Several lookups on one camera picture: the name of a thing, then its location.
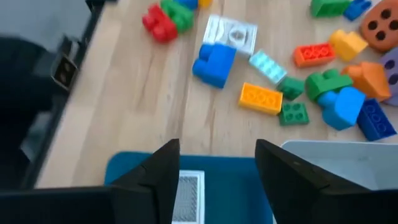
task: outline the light blue building block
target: light blue building block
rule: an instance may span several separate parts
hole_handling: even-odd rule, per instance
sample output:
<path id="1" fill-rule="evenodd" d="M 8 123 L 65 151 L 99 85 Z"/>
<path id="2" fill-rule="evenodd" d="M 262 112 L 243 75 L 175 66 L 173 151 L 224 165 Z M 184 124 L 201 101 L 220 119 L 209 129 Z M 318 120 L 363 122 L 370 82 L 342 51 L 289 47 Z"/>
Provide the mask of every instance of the light blue building block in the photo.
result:
<path id="1" fill-rule="evenodd" d="M 268 57 L 262 50 L 250 57 L 249 63 L 269 78 L 273 84 L 278 84 L 287 74 L 283 67 Z"/>
<path id="2" fill-rule="evenodd" d="M 339 93 L 328 91 L 318 98 L 324 109 L 322 118 L 338 131 L 355 125 L 366 95 L 353 87 L 344 87 Z"/>

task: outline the green building block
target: green building block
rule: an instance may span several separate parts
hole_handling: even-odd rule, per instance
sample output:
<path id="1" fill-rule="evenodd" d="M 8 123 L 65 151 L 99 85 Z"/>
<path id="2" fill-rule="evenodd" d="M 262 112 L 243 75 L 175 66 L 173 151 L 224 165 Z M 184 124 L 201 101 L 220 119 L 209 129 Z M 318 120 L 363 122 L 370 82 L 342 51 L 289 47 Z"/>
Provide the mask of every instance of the green building block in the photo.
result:
<path id="1" fill-rule="evenodd" d="M 339 91 L 343 87 L 351 86 L 353 80 L 348 75 L 340 75 L 337 69 L 330 69 L 323 74 L 315 72 L 305 80 L 305 91 L 310 100 L 317 98 L 327 91 Z"/>
<path id="2" fill-rule="evenodd" d="M 279 124 L 281 126 L 308 124 L 307 109 L 304 103 L 284 103 L 279 113 Z"/>
<path id="3" fill-rule="evenodd" d="M 284 93 L 284 98 L 294 100 L 304 92 L 304 81 L 297 78 L 285 77 L 276 89 Z"/>
<path id="4" fill-rule="evenodd" d="M 175 1 L 163 0 L 160 3 L 163 11 L 177 27 L 178 33 L 185 32 L 193 27 L 193 12 Z"/>
<path id="5" fill-rule="evenodd" d="M 350 0 L 312 0 L 311 15 L 313 17 L 341 16 L 350 3 Z"/>

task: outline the orange ball with holes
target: orange ball with holes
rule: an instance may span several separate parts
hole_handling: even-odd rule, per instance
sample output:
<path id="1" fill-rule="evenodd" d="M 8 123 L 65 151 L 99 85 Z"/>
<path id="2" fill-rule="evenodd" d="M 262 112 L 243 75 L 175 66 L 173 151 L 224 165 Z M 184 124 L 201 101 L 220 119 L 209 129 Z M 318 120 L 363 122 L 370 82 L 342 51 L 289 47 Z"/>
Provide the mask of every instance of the orange ball with holes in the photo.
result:
<path id="1" fill-rule="evenodd" d="M 361 24 L 361 33 L 372 48 L 387 52 L 398 45 L 398 0 L 375 5 Z"/>

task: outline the white container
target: white container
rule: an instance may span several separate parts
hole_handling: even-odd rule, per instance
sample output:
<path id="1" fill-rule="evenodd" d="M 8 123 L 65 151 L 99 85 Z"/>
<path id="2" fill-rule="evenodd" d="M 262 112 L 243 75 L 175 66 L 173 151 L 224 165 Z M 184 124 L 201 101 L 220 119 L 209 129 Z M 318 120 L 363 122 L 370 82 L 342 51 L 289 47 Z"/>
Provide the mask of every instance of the white container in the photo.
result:
<path id="1" fill-rule="evenodd" d="M 370 190 L 398 189 L 398 144 L 287 141 L 281 147 Z"/>

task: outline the floor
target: floor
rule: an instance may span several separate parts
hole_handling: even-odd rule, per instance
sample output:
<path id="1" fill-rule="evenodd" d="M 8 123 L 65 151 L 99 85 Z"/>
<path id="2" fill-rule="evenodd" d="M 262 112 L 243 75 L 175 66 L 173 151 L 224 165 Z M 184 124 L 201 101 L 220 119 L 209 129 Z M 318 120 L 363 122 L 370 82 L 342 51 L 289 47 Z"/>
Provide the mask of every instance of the floor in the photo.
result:
<path id="1" fill-rule="evenodd" d="M 63 34 L 81 37 L 89 17 L 83 0 L 1 0 L 0 35 L 26 39 L 54 51 Z M 45 113 L 38 116 L 21 146 L 31 160 L 49 118 Z"/>

